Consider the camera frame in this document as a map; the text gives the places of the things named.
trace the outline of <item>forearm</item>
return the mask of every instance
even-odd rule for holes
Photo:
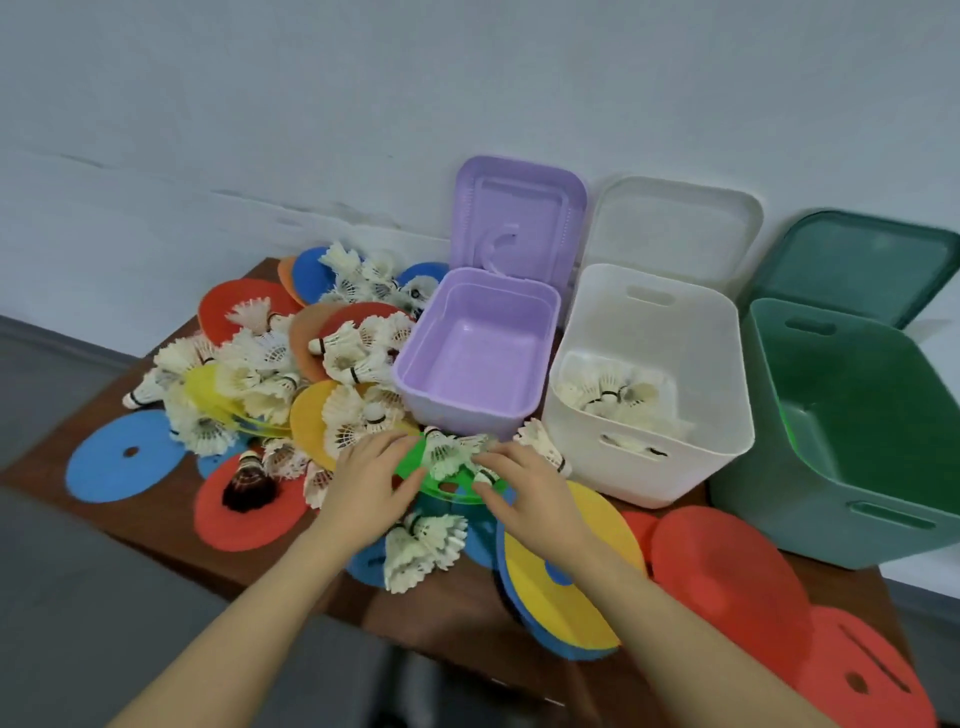
[[[110,724],[238,728],[250,723],[344,553],[307,529]]]
[[[597,541],[569,570],[683,728],[832,727],[800,695]]]

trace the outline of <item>brown tabletop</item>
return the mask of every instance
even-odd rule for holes
[[[268,258],[248,275],[276,280],[276,263]],[[193,319],[170,339],[198,328]],[[155,487],[126,500],[82,503],[64,487],[66,464],[73,450],[94,430],[127,413],[120,400],[139,383],[152,358],[153,353],[61,423],[11,465],[0,480],[80,516],[222,595],[236,596],[276,561],[310,523],[310,514],[268,546],[226,553],[207,546],[194,533],[193,498],[202,479],[193,455],[185,457]],[[705,504],[706,498],[706,489],[701,485],[671,508]],[[615,505],[633,509],[620,502]],[[786,557],[814,603],[857,615],[909,657],[878,569],[847,571],[799,556]],[[449,661],[536,696],[576,705],[581,714],[589,714],[591,706],[595,706],[609,724],[665,725],[643,678],[622,650],[594,663],[568,663],[553,656],[511,618],[494,586],[492,573],[469,559],[460,559],[450,571],[431,574],[405,595],[387,594],[342,573],[318,608],[429,657]]]

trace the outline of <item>white lid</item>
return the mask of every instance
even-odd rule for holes
[[[621,177],[597,199],[581,270],[613,263],[723,288],[762,223],[763,207],[746,192]]]

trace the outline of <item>purple lid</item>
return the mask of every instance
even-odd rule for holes
[[[450,267],[484,268],[566,291],[580,249],[587,189],[572,172],[474,157],[457,174]]]

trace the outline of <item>purple plastic bin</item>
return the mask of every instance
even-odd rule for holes
[[[414,417],[509,439],[540,404],[587,190],[571,172],[475,157],[457,175],[451,270],[394,364]]]

